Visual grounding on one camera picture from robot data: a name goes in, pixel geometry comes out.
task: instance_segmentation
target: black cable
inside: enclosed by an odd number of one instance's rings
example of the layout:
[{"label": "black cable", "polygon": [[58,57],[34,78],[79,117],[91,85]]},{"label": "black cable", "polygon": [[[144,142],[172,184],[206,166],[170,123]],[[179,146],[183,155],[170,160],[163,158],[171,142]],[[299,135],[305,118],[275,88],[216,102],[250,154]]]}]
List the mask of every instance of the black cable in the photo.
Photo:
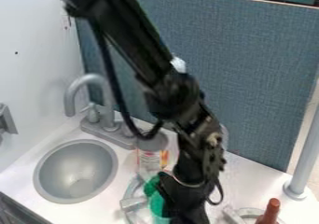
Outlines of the black cable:
[{"label": "black cable", "polygon": [[98,25],[94,23],[94,21],[89,21],[90,28],[94,33],[95,39],[99,46],[100,52],[102,53],[102,59],[104,62],[104,66],[106,68],[106,73],[108,77],[109,85],[112,89],[114,99],[118,104],[119,112],[121,113],[122,117],[124,118],[125,123],[129,127],[130,131],[139,139],[149,140],[152,139],[160,130],[163,125],[162,120],[158,120],[157,123],[153,126],[152,130],[149,131],[147,134],[142,134],[140,130],[135,126],[134,122],[131,119],[130,112],[125,104],[123,99],[122,91],[120,89],[118,78],[114,69],[113,62],[110,57],[110,53],[106,42],[104,40],[104,35],[101,32]]}]

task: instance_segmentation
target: blue wall panel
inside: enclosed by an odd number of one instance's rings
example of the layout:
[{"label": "blue wall panel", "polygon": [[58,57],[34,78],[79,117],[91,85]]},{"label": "blue wall panel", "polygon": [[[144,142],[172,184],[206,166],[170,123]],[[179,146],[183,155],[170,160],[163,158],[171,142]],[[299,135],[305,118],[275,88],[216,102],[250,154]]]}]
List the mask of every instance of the blue wall panel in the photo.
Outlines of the blue wall panel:
[{"label": "blue wall panel", "polygon": [[[229,149],[285,170],[319,63],[319,10],[247,0],[141,5],[228,127]],[[148,120],[132,71],[112,54],[132,113]]]}]

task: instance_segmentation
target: white countertop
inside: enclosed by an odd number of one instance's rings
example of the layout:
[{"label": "white countertop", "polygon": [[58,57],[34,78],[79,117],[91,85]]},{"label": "white countertop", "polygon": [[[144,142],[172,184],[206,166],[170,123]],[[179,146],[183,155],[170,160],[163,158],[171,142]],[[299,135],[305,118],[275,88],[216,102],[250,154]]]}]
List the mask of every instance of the white countertop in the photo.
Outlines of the white countertop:
[{"label": "white countertop", "polygon": [[[118,202],[135,176],[135,153],[81,132],[78,128],[81,117],[69,119],[60,129],[1,173],[0,191],[54,224],[125,223]],[[149,128],[149,124],[140,120],[137,125],[143,129]],[[164,132],[168,134],[171,145],[175,146],[175,134],[169,131]],[[113,148],[118,156],[118,173],[102,193],[85,202],[76,204],[49,202],[34,188],[34,169],[48,151],[60,144],[77,139],[99,140]],[[280,218],[286,224],[319,223],[319,204],[312,193],[302,202],[293,201],[283,193],[283,184],[291,178],[290,175],[234,154],[227,153],[226,158],[228,161],[226,171],[220,176],[225,199],[219,206],[207,204],[206,209],[210,219],[218,217],[227,204],[234,209],[243,207],[264,209],[268,199],[275,197],[282,202]]]}]

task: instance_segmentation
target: sink basin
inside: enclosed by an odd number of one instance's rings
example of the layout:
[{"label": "sink basin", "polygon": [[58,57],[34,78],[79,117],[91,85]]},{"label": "sink basin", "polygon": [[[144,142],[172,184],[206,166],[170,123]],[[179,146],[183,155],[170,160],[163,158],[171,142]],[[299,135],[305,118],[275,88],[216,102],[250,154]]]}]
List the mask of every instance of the sink basin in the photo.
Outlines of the sink basin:
[{"label": "sink basin", "polygon": [[118,158],[112,148],[95,140],[76,140],[42,158],[35,168],[34,184],[51,202],[80,203],[102,192],[117,170]]}]

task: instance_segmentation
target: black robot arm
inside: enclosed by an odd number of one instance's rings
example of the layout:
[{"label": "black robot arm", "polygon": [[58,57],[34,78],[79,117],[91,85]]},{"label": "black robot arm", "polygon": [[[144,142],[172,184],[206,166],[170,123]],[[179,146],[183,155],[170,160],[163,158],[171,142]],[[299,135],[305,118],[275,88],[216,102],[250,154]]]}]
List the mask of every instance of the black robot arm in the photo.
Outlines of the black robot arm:
[{"label": "black robot arm", "polygon": [[[216,204],[209,199],[215,187],[223,195],[218,176],[225,160],[220,124],[205,105],[198,83],[194,77],[173,68],[172,54],[137,0],[63,1],[71,15],[90,22],[119,111],[132,132],[149,139],[163,122],[170,122],[178,133],[178,162],[172,175],[160,175],[158,186],[166,201],[164,215],[174,216],[172,223],[209,223],[204,203]],[[150,113],[159,120],[148,135],[140,134],[129,117],[105,37],[133,69]]]}]

